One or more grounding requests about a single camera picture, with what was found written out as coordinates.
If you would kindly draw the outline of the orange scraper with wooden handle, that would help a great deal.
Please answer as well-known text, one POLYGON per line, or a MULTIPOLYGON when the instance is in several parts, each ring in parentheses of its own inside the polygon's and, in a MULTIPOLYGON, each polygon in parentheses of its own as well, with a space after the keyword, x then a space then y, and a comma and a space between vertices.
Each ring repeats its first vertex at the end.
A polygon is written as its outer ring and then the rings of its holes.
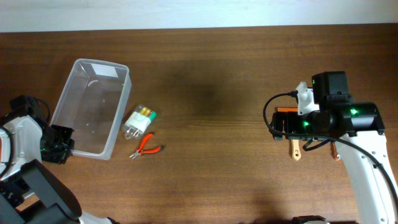
MULTIPOLYGON (((276 110, 277 110, 277 112, 294 112, 294 113, 298 112, 297 108, 291 108, 291 107, 277 107, 276 110)), ((298 161, 301 159, 301 152, 300 152, 298 139, 290 140, 290 155, 291 155, 291 158, 295 161, 298 161)))

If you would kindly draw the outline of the clear plastic container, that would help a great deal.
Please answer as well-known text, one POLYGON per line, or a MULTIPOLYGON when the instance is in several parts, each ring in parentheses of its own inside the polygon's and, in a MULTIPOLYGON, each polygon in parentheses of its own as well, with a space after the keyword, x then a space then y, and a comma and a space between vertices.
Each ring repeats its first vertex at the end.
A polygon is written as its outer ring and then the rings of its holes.
POLYGON ((75 61, 50 122, 73 129, 74 156, 111 158, 131 89, 127 66, 75 61))

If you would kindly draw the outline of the red-handled pliers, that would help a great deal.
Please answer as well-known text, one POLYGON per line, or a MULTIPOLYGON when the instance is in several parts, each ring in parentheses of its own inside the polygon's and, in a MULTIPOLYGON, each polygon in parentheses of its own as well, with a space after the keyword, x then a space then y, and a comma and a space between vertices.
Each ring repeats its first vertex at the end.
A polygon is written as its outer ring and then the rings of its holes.
POLYGON ((130 159, 135 159, 135 158, 138 158, 138 157, 146 155, 146 154, 156 154, 156 153, 164 150, 164 148, 165 148, 164 145, 159 145, 159 146, 156 146, 156 147, 154 147, 152 149, 145 149, 145 146, 146 146, 148 140, 150 138, 152 138, 154 136, 154 134, 155 134, 154 132, 150 132, 150 133, 146 134, 142 138, 142 140, 141 140, 141 142, 139 144, 139 147, 129 156, 129 158, 130 159))

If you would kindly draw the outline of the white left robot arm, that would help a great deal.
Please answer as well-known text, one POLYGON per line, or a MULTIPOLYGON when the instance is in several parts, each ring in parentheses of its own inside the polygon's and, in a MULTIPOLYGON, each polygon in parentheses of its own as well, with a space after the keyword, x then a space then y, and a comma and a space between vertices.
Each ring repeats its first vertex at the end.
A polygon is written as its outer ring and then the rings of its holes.
POLYGON ((46 102, 21 95, 1 117, 1 223, 114 223, 84 212, 44 162, 64 164, 72 128, 50 124, 46 102))

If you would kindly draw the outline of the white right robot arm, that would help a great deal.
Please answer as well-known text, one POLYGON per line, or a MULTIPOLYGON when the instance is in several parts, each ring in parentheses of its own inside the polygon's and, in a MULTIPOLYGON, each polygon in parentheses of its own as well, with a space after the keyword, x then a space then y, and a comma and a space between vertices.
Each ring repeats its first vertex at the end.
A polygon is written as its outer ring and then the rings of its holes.
POLYGON ((361 223, 397 223, 397 184, 387 154, 381 114, 374 103, 356 103, 344 71, 312 77, 286 96, 297 111, 276 110, 264 122, 275 140, 305 141, 304 151, 329 142, 346 167, 361 223))

